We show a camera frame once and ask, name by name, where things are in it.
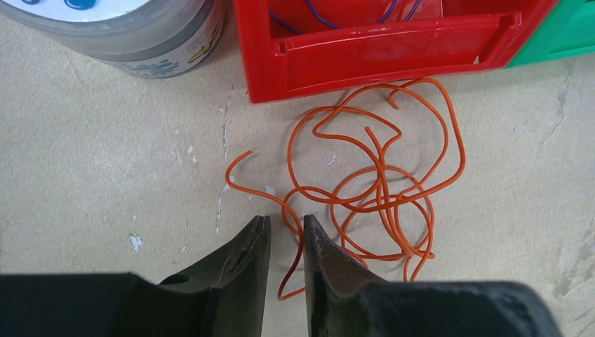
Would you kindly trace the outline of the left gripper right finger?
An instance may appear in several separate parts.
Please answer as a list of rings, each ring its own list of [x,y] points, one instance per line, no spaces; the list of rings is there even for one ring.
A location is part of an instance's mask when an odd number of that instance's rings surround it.
[[[518,282],[388,282],[304,218],[310,336],[560,336],[544,301]]]

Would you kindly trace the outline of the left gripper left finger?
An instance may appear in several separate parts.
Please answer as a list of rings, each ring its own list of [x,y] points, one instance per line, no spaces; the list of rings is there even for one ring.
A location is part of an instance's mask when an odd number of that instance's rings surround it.
[[[271,223],[158,284],[127,273],[2,275],[2,336],[259,336]]]

